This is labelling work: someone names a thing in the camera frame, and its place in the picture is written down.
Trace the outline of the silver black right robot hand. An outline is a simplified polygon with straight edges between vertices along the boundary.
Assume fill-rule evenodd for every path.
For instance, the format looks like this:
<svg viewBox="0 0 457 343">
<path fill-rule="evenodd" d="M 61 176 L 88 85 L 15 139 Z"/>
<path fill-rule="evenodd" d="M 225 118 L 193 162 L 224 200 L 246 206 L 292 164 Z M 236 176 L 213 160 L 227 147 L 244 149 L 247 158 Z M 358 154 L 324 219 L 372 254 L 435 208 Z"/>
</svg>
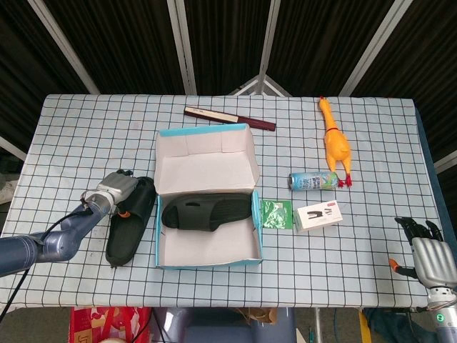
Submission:
<svg viewBox="0 0 457 343">
<path fill-rule="evenodd" d="M 429 220 L 425 225 L 410 217 L 396 217 L 395 221 L 401 225 L 408 239 L 414 266 L 402 267 L 394 259 L 389 259 L 391 269 L 397 274 L 417 279 L 427 289 L 455 289 L 457 264 L 440 229 Z"/>
</svg>

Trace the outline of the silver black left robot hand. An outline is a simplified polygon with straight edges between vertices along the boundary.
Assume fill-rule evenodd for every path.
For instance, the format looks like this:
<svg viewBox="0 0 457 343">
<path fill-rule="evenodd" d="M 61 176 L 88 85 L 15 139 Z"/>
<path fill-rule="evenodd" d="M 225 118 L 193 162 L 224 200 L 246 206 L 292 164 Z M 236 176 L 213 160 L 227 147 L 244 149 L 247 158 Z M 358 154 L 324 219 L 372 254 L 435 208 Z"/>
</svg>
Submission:
<svg viewBox="0 0 457 343">
<path fill-rule="evenodd" d="M 99 182 L 95 193 L 106 198 L 111 209 L 114 209 L 131 195 L 138 182 L 139 179 L 133 177 L 129 171 L 111 172 Z"/>
</svg>

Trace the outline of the black rubber slipper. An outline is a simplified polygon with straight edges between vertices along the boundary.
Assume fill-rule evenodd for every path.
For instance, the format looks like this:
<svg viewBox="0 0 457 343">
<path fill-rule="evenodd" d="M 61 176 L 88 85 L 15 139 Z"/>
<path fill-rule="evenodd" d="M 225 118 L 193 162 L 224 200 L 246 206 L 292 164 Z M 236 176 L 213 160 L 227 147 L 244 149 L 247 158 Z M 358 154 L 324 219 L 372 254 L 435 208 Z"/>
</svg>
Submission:
<svg viewBox="0 0 457 343">
<path fill-rule="evenodd" d="M 243 193 L 188 194 L 167 204 L 162 223 L 172 229 L 214 232 L 222 224 L 252 215 L 251 195 Z"/>
<path fill-rule="evenodd" d="M 151 217 L 156 190 L 150 177 L 139 177 L 135 190 L 116 206 L 111 217 L 106 260 L 121 267 L 134 257 Z"/>
</svg>

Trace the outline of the light blue shoe box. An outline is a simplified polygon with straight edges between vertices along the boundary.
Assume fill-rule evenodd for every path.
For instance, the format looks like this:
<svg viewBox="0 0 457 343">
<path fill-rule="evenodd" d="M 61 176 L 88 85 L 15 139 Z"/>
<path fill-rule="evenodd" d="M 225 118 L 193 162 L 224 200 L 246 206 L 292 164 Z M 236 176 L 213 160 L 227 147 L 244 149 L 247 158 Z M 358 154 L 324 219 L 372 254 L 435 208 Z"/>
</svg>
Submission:
<svg viewBox="0 0 457 343">
<path fill-rule="evenodd" d="M 156 261 L 161 268 L 258 264 L 263 259 L 253 135 L 246 124 L 161 130 L 156 136 Z M 214 232 L 166 227 L 169 202 L 188 194 L 251 195 L 252 215 Z"/>
</svg>

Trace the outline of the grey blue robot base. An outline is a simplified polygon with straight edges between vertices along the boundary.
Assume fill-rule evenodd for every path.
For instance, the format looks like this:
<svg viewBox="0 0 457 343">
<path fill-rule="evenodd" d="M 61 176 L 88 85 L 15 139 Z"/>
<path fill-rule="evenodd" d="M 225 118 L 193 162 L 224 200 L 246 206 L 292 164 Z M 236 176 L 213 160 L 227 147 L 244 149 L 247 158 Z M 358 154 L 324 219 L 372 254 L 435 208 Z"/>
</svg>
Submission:
<svg viewBox="0 0 457 343">
<path fill-rule="evenodd" d="M 273 322 L 223 307 L 155 308 L 151 343 L 297 343 L 292 308 L 274 308 Z"/>
</svg>

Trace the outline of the small white product box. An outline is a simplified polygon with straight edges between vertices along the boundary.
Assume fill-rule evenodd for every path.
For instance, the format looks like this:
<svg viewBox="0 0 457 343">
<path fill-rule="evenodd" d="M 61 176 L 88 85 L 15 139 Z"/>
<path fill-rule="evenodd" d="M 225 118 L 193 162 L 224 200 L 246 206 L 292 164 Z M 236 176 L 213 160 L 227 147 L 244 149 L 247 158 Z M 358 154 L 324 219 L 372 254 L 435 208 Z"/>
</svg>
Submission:
<svg viewBox="0 0 457 343">
<path fill-rule="evenodd" d="M 307 232 L 337 224 L 343 220 L 336 200 L 300 207 L 293 211 L 297 232 Z"/>
</svg>

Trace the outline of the blue checkered tablecloth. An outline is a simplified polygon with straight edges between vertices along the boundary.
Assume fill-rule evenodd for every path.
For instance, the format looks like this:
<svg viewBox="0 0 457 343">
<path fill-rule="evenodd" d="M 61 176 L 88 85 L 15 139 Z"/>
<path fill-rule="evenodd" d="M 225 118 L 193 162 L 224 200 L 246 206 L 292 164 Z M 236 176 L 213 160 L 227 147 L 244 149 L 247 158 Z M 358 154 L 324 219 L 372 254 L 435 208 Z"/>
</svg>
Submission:
<svg viewBox="0 0 457 343">
<path fill-rule="evenodd" d="M 22 168 L 3 235 L 41 232 L 79 205 L 82 192 L 106 174 L 155 171 L 156 135 L 163 129 L 202 125 L 185 106 L 248 114 L 276 123 L 253 130 L 260 169 L 257 191 L 302 207 L 335 199 L 342 221 L 298 234 L 263 231 L 260 264 L 203 269 L 155 265 L 155 228 L 149 222 L 137 253 L 113 269 L 104 256 L 104 218 L 68 262 L 37 264 L 27 278 L 0 278 L 0 311 L 66 306 L 165 307 L 423 307 L 427 291 L 391 271 L 389 259 L 413 265 L 396 217 L 444 227 L 439 188 L 432 184 L 426 140 L 410 99 L 330 98 L 332 114 L 352 150 L 350 188 L 292 192 L 291 172 L 327 167 L 325 124 L 316 98 L 145 95 L 51 95 Z"/>
</svg>

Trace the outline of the grey metal table leg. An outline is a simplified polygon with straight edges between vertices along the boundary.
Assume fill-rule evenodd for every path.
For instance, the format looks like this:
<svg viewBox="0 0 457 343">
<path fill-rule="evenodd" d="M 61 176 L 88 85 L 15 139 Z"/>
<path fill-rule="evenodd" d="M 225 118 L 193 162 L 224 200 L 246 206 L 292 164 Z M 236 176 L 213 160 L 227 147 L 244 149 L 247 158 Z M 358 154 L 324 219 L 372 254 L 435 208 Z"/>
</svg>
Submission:
<svg viewBox="0 0 457 343">
<path fill-rule="evenodd" d="M 313 329 L 312 329 L 313 338 L 310 339 L 310 343 L 322 343 L 320 309 L 318 307 L 314 307 L 313 313 L 314 313 L 314 325 L 313 325 Z"/>
</svg>

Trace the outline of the blue green drink can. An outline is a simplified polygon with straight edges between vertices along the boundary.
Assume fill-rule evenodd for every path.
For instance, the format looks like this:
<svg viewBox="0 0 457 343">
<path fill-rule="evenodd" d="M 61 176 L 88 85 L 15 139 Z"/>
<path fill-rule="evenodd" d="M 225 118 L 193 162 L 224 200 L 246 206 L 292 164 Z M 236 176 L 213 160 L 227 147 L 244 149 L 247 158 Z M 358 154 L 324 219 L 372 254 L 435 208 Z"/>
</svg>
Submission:
<svg viewBox="0 0 457 343">
<path fill-rule="evenodd" d="M 291 173 L 288 176 L 288 186 L 292 191 L 332 190 L 338 183 L 339 178 L 332 171 Z"/>
</svg>

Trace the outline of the yellow rubber chicken toy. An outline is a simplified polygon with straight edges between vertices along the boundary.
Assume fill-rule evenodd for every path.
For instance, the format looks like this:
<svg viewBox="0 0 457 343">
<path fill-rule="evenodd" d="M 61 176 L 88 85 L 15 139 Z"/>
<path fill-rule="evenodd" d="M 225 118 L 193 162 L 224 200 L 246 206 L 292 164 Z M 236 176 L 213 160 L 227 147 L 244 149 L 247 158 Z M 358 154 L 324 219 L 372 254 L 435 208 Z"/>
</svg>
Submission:
<svg viewBox="0 0 457 343">
<path fill-rule="evenodd" d="M 351 147 L 345 134 L 338 128 L 331 111 L 331 104 L 326 97 L 319 99 L 319 108 L 325 121 L 326 132 L 324 145 L 326 148 L 326 161 L 331 172 L 336 172 L 336 164 L 340 161 L 346 173 L 346 179 L 338 180 L 338 186 L 352 186 L 351 180 Z"/>
</svg>

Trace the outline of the green foil packet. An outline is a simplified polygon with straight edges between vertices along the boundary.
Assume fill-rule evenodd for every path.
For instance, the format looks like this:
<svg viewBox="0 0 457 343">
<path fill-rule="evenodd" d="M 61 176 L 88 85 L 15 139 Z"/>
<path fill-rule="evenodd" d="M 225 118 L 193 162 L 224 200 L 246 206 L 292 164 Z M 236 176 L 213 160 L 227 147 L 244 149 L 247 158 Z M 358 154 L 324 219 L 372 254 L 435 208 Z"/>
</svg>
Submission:
<svg viewBox="0 0 457 343">
<path fill-rule="evenodd" d="M 293 208 L 289 200 L 261 200 L 263 228 L 293 229 Z"/>
</svg>

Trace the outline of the brown paper bag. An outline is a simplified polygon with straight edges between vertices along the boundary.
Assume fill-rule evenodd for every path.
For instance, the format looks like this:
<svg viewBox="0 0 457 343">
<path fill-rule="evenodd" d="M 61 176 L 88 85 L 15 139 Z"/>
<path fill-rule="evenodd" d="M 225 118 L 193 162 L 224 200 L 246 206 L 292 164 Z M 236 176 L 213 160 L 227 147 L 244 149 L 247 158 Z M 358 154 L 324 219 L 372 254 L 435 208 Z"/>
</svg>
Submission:
<svg viewBox="0 0 457 343">
<path fill-rule="evenodd" d="M 243 307 L 235 308 L 235 311 L 239 313 L 247 323 L 255 321 L 263 324 L 276 324 L 278 321 L 277 308 Z"/>
</svg>

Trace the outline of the white metal frame rail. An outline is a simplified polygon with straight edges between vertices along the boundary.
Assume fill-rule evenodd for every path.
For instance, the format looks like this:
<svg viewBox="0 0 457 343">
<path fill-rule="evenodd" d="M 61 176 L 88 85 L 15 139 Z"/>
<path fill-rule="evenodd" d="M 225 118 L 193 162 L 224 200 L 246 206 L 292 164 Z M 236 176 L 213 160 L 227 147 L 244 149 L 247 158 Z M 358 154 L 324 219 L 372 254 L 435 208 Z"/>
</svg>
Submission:
<svg viewBox="0 0 457 343">
<path fill-rule="evenodd" d="M 14 146 L 12 143 L 10 143 L 8 140 L 0 136 L 0 147 L 4 150 L 6 150 L 8 153 L 14 155 L 18 159 L 25 161 L 27 153 L 24 151 L 20 150 L 17 146 Z"/>
<path fill-rule="evenodd" d="M 457 165 L 457 149 L 434 163 L 437 174 Z"/>
</svg>

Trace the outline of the white metal frame post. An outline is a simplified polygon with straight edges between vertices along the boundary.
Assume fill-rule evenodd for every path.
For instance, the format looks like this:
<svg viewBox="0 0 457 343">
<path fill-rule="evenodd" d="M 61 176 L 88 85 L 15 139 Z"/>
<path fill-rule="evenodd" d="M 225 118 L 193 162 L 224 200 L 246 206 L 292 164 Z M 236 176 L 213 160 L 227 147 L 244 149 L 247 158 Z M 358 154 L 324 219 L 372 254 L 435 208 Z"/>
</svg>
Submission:
<svg viewBox="0 0 457 343">
<path fill-rule="evenodd" d="M 339 96 L 352 95 L 412 3 L 413 0 L 394 0 L 349 78 L 343 85 Z"/>
<path fill-rule="evenodd" d="M 271 49 L 273 46 L 274 35 L 276 31 L 276 24 L 278 21 L 278 14 L 281 5 L 281 0 L 271 0 L 268 12 L 268 20 L 266 25 L 266 33 L 263 42 L 263 50 L 261 55 L 261 63 L 259 69 L 259 79 L 261 82 L 265 79 L 266 71 L 268 69 L 269 59 L 271 56 Z"/>
<path fill-rule="evenodd" d="M 27 0 L 29 6 L 32 8 L 34 13 L 38 16 L 40 22 L 44 25 L 51 38 L 54 40 L 56 45 L 59 47 L 61 53 L 64 55 L 66 60 L 69 62 L 81 82 L 87 88 L 90 94 L 100 94 L 99 88 L 95 84 L 94 80 L 89 75 L 85 66 L 81 62 L 78 54 L 66 38 L 65 33 L 61 30 L 59 24 L 55 20 L 52 13 L 43 0 Z"/>
<path fill-rule="evenodd" d="M 167 6 L 185 94 L 197 95 L 184 0 L 167 0 Z"/>
</svg>

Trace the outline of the white triangular frame brace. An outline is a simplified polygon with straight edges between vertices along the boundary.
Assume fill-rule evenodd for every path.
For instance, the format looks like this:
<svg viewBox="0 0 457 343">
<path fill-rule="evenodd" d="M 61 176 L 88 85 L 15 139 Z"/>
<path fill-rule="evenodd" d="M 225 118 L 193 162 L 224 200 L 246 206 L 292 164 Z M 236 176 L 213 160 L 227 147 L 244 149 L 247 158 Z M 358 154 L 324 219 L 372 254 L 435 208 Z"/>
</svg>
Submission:
<svg viewBox="0 0 457 343">
<path fill-rule="evenodd" d="M 279 97 L 291 97 L 291 94 L 288 93 L 280 84 L 276 83 L 271 77 L 265 75 L 262 86 L 259 84 L 258 75 L 249 79 L 244 84 L 238 86 L 234 89 L 230 96 L 254 96 L 254 95 L 263 95 L 263 96 L 279 96 Z"/>
</svg>

